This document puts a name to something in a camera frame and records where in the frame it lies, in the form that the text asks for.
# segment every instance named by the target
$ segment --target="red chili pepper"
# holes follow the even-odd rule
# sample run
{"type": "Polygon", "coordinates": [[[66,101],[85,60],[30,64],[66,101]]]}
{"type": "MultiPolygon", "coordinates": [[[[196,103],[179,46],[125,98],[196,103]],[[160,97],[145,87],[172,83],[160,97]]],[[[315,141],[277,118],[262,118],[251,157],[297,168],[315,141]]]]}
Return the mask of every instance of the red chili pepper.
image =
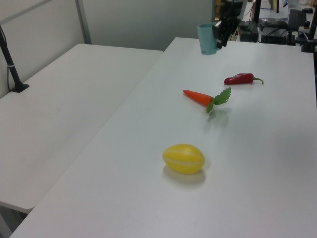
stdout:
{"type": "Polygon", "coordinates": [[[183,93],[185,93],[189,98],[193,99],[194,101],[201,103],[205,106],[208,106],[209,103],[212,102],[212,96],[193,92],[190,90],[184,90],[183,93]]]}
{"type": "Polygon", "coordinates": [[[255,78],[251,73],[239,73],[231,78],[226,78],[224,84],[253,83],[254,80],[259,80],[264,84],[262,79],[255,78]]]}

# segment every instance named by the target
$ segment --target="wall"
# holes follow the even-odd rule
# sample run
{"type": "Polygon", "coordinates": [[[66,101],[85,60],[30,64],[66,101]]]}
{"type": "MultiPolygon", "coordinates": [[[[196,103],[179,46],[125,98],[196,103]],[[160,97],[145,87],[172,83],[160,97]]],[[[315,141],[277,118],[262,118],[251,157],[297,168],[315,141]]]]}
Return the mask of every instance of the wall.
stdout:
{"type": "Polygon", "coordinates": [[[164,51],[175,37],[197,38],[213,0],[82,0],[92,44],[164,51]]]}
{"type": "MultiPolygon", "coordinates": [[[[22,82],[73,46],[84,43],[74,0],[49,1],[1,26],[22,82]]],[[[0,98],[6,93],[6,62],[1,52],[0,98]]]]}

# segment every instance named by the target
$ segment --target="black stand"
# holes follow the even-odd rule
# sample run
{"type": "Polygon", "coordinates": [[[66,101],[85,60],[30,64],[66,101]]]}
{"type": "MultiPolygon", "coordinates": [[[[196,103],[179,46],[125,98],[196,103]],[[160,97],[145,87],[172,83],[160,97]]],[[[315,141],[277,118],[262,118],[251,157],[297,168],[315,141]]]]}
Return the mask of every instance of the black stand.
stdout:
{"type": "Polygon", "coordinates": [[[14,83],[15,83],[15,87],[11,90],[12,92],[16,92],[16,93],[20,93],[22,92],[24,89],[28,88],[29,85],[27,84],[23,84],[19,78],[19,75],[18,75],[18,72],[16,71],[15,69],[15,66],[14,66],[14,63],[13,63],[13,60],[11,58],[11,55],[10,55],[10,52],[9,52],[9,49],[7,47],[7,44],[6,44],[6,40],[4,38],[4,35],[2,34],[2,31],[0,32],[0,47],[1,47],[1,50],[3,52],[3,55],[4,55],[4,58],[6,60],[6,63],[10,69],[10,72],[11,72],[11,75],[12,75],[12,78],[14,80],[14,83]]]}
{"type": "Polygon", "coordinates": [[[316,31],[316,24],[317,24],[317,10],[314,12],[311,29],[309,31],[308,39],[304,40],[302,45],[302,52],[307,53],[315,53],[315,46],[317,45],[317,41],[314,40],[315,31],[316,31]]]}

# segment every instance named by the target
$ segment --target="cup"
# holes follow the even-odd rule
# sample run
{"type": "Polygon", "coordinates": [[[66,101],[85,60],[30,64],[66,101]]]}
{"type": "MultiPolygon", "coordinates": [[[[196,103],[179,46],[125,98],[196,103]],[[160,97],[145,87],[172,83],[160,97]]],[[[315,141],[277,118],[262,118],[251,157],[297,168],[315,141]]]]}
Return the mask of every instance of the cup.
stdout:
{"type": "Polygon", "coordinates": [[[215,22],[197,26],[200,50],[203,55],[212,55],[217,52],[217,39],[213,37],[212,26],[215,22]]]}

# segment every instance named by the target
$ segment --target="yellow melon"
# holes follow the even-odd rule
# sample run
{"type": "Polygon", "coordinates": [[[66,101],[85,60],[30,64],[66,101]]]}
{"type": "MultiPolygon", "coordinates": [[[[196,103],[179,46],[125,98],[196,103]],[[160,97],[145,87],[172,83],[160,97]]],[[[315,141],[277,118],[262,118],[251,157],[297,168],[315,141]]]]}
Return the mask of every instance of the yellow melon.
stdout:
{"type": "Polygon", "coordinates": [[[193,145],[177,144],[163,152],[165,163],[172,169],[182,174],[194,174],[205,163],[204,155],[193,145]]]}

